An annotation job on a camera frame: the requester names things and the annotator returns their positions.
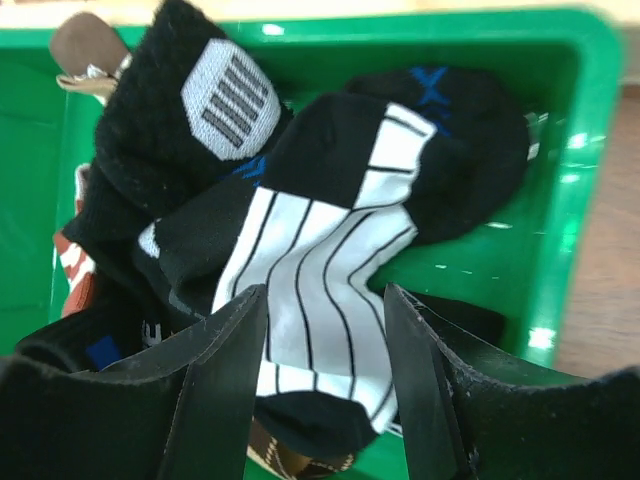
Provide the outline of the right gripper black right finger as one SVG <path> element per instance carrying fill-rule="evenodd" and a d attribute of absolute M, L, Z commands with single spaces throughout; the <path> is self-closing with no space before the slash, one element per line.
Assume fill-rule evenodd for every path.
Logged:
<path fill-rule="evenodd" d="M 387 345 L 413 479 L 635 479 L 639 370 L 586 379 L 515 357 L 391 284 Z"/>

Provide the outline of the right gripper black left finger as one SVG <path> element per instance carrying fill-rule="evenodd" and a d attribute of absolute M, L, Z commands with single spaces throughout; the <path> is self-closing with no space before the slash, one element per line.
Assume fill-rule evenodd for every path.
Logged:
<path fill-rule="evenodd" d="M 142 347 L 131 306 L 102 304 L 1 360 L 5 479 L 240 479 L 267 320 L 254 285 Z"/>

